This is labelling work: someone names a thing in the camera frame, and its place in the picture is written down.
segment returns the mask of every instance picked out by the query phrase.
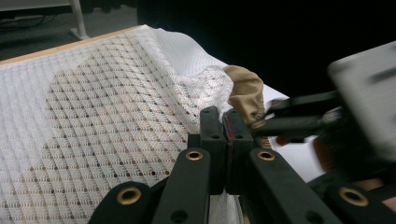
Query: black metal bracket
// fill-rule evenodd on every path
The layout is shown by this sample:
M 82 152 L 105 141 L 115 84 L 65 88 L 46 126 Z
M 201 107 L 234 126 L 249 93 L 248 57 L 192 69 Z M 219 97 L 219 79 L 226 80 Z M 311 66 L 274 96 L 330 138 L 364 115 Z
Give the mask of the black metal bracket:
M 321 95 L 318 102 L 325 101 L 327 107 L 317 112 L 331 108 L 333 97 L 333 92 Z M 235 109 L 226 112 L 221 123 L 214 106 L 203 109 L 201 132 L 189 135 L 188 147 L 179 153 L 172 173 L 151 188 L 134 181 L 115 187 L 98 205 L 90 224 L 207 223 L 209 196 L 224 190 L 239 196 L 251 224 L 369 223 L 373 219 L 368 217 L 374 216 L 369 211 L 380 214 L 381 223 L 395 221 L 396 214 L 375 194 L 338 176 L 324 175 L 309 185 L 279 153 L 255 142 L 261 134 L 287 133 L 297 139 L 316 132 L 318 115 L 297 119 L 303 108 L 316 103 L 309 97 L 274 102 L 277 106 L 269 111 L 276 119 L 250 127 Z

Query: white lace fabric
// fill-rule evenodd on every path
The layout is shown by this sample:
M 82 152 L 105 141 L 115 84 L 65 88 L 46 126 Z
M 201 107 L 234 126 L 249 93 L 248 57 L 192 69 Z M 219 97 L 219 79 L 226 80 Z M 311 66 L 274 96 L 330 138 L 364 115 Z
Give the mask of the white lace fabric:
M 110 189 L 169 176 L 232 81 L 193 39 L 142 26 L 0 66 L 0 223 L 88 223 Z M 234 196 L 210 223 L 240 223 Z

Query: wooden table edge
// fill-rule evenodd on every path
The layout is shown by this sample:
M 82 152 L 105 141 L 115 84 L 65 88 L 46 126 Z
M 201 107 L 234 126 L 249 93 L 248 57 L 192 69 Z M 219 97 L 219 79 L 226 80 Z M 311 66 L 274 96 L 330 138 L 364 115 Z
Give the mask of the wooden table edge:
M 79 45 L 90 43 L 92 41 L 96 41 L 96 40 L 104 39 L 104 38 L 107 38 L 107 37 L 111 37 L 113 35 L 121 34 L 121 33 L 126 32 L 126 31 L 131 31 L 131 30 L 136 29 L 138 27 L 139 26 L 134 26 L 134 27 L 131 27 L 131 28 L 127 28 L 127 29 L 116 31 L 116 32 L 108 33 L 108 34 L 105 34 L 105 35 L 99 35 L 99 36 L 95 36 L 95 37 L 92 37 L 92 38 L 89 38 L 89 39 L 79 40 L 77 42 L 73 42 L 73 43 L 70 43 L 70 44 L 61 45 L 59 47 L 55 47 L 55 48 L 52 48 L 52 49 L 44 49 L 44 50 L 40 50 L 38 52 L 25 54 L 25 55 L 22 55 L 22 56 L 19 56 L 19 57 L 15 57 L 15 58 L 6 59 L 6 60 L 3 60 L 3 61 L 0 61 L 0 64 L 17 63 L 17 62 L 21 62 L 21 61 L 28 60 L 28 59 L 33 59 L 35 57 L 48 55 L 48 54 L 51 54 L 51 53 L 56 53 L 56 52 L 59 52 L 59 51 L 65 50 L 65 49 L 71 49 L 71 48 L 77 47 Z

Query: screw hole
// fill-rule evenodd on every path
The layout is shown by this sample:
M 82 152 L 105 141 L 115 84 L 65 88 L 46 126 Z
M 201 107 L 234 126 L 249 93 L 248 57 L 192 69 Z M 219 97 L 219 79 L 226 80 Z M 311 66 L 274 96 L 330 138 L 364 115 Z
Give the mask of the screw hole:
M 340 188 L 338 193 L 342 199 L 353 205 L 363 207 L 369 204 L 369 201 L 366 198 L 366 196 L 364 196 L 355 189 Z
M 191 151 L 186 154 L 187 159 L 189 159 L 190 161 L 198 161 L 203 156 L 204 154 L 202 154 L 202 152 L 199 151 Z
M 264 161 L 273 161 L 275 159 L 275 155 L 267 151 L 260 151 L 257 156 Z
M 187 220 L 187 213 L 183 210 L 178 210 L 172 213 L 171 220 L 174 223 L 183 223 Z
M 139 201 L 142 196 L 142 191 L 135 187 L 122 189 L 117 195 L 117 201 L 122 205 L 129 205 Z

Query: gray device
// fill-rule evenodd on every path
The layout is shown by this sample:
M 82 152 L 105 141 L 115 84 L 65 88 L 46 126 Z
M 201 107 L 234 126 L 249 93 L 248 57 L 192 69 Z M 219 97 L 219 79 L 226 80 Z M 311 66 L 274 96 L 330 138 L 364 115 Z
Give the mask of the gray device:
M 396 41 L 350 55 L 328 68 L 376 156 L 396 162 Z

